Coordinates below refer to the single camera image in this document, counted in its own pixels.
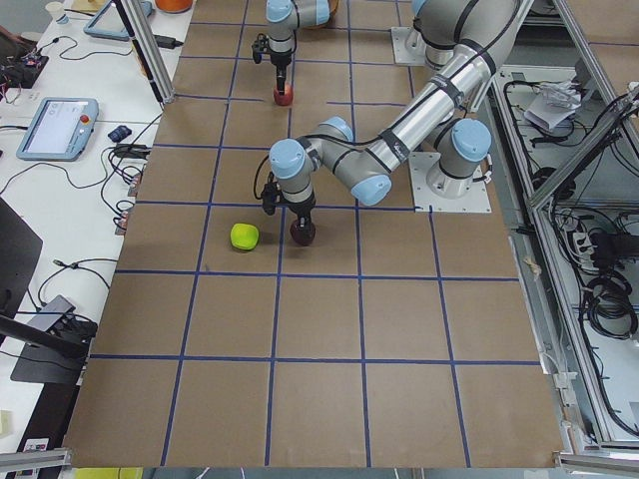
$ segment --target gray tablet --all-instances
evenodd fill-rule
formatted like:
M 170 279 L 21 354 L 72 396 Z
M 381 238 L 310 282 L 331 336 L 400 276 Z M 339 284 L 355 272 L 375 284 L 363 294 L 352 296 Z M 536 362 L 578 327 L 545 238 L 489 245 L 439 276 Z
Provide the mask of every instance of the gray tablet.
M 43 99 L 16 156 L 22 160 L 75 160 L 87 146 L 98 112 L 93 98 Z

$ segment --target floor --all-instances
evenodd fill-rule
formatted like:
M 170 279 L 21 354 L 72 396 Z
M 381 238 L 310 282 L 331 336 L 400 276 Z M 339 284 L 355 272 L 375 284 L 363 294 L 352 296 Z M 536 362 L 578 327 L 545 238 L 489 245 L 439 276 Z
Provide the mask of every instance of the floor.
M 416 214 L 402 168 L 364 208 L 321 172 L 310 247 L 253 198 L 276 140 L 333 115 L 369 138 L 419 90 L 426 73 L 393 65 L 385 31 L 410 4 L 342 1 L 330 28 L 300 32 L 291 108 L 251 60 L 263 11 L 197 4 L 72 419 L 74 465 L 551 466 L 557 420 L 494 194 L 491 215 Z M 260 229 L 255 250 L 231 247 L 234 223 Z

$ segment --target screen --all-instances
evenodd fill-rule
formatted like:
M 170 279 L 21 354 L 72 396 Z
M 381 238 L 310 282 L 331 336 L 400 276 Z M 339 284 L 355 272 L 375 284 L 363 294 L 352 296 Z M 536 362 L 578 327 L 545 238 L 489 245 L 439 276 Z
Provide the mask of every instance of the screen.
M 47 102 L 31 134 L 27 153 L 65 153 L 87 105 L 82 101 Z
M 104 30 L 106 32 L 121 32 L 124 30 L 124 24 L 118 14 L 116 4 L 109 3 L 109 7 L 104 10 L 104 13 L 100 15 L 100 18 L 93 26 L 94 29 Z

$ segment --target white desk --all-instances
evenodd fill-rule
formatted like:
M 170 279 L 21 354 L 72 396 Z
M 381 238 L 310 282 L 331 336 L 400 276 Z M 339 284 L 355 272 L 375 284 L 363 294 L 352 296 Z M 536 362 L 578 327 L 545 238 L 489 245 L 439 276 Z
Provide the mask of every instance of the white desk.
M 71 0 L 66 0 L 65 6 L 69 7 L 71 3 Z M 169 15 L 156 10 L 151 19 L 154 33 L 184 40 L 192 12 L 193 9 L 184 14 Z M 84 18 L 79 14 L 70 16 L 72 20 L 68 25 L 52 23 L 40 45 L 49 43 L 55 37 L 68 35 L 80 44 L 68 53 L 73 57 L 96 50 L 130 50 L 128 42 L 101 40 L 85 35 L 82 27 L 89 17 Z M 114 145 L 107 134 L 117 125 L 126 124 L 133 130 L 133 135 L 127 139 L 131 141 L 160 113 L 160 107 L 134 55 L 98 55 L 77 62 L 60 59 L 58 54 L 70 44 L 63 39 L 44 50 L 43 53 L 50 56 L 50 61 L 38 79 L 36 88 L 23 90 L 15 105 L 0 103 L 0 125 L 29 125 L 41 99 L 47 96 L 96 98 L 100 105 L 99 121 L 87 149 L 75 162 L 56 163 L 69 171 L 76 185 L 86 185 L 104 177 L 100 154 L 105 148 Z M 172 77 L 179 55 L 180 49 L 162 50 Z M 14 89 L 10 90 L 10 98 L 15 93 Z M 153 144 L 157 123 L 138 143 Z M 4 156 L 0 158 L 0 189 L 15 173 L 32 165 L 15 157 L 23 135 L 23 131 L 0 131 L 0 145 L 4 150 Z M 128 187 L 115 176 L 105 190 L 105 197 L 114 205 L 127 197 L 127 191 Z M 123 239 L 114 235 L 113 213 L 100 199 L 100 186 L 75 190 L 67 183 L 64 172 L 37 167 L 14 180 L 2 197 L 44 243 L 30 285 L 33 294 L 44 279 L 59 269 L 52 262 L 55 258 L 69 262 L 88 257 L 117 258 L 120 254 Z M 99 271 L 108 281 L 115 269 L 111 262 L 94 262 L 90 267 Z M 92 274 L 70 270 L 50 282 L 44 290 L 44 298 L 50 300 L 56 294 L 62 294 L 76 306 L 76 312 L 99 321 L 107 292 L 106 287 Z M 33 310 L 28 297 L 25 297 L 20 309 Z M 30 318 L 31 315 L 16 317 L 24 322 Z M 21 341 L 7 338 L 0 349 L 18 355 L 22 346 Z M 19 383 L 9 379 L 15 363 L 16 359 L 0 355 L 0 409 L 11 414 L 10 433 L 0 437 L 0 453 L 17 450 L 42 391 L 41 384 Z
M 71 0 L 66 1 L 67 6 L 71 3 Z M 184 41 L 192 12 L 193 9 L 176 15 L 156 9 L 150 18 L 152 30 L 156 34 Z M 68 36 L 75 39 L 79 46 L 67 52 L 67 57 L 78 58 L 95 51 L 123 54 L 131 52 L 129 42 L 94 38 L 85 34 L 82 29 L 89 17 L 77 13 L 70 13 L 69 16 L 71 20 L 66 25 L 52 22 L 39 45 L 47 45 L 56 37 Z M 72 45 L 71 40 L 62 38 L 58 43 L 44 48 L 42 54 L 49 57 L 49 63 L 38 78 L 35 88 L 23 90 L 15 105 L 1 102 L 0 116 L 32 118 L 44 97 L 95 98 L 100 104 L 100 120 L 104 121 L 146 123 L 160 114 L 160 107 L 135 53 L 131 52 L 126 57 L 92 55 L 75 62 L 61 59 L 60 53 Z M 173 77 L 181 49 L 160 51 L 169 75 Z M 14 95 L 16 90 L 10 90 L 9 98 Z

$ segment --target orange object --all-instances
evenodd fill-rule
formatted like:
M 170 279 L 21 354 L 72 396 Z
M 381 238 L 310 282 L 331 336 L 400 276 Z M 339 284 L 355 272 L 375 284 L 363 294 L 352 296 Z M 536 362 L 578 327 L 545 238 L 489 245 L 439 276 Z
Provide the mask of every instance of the orange object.
M 167 13 L 182 13 L 193 7 L 193 0 L 156 0 L 156 7 Z

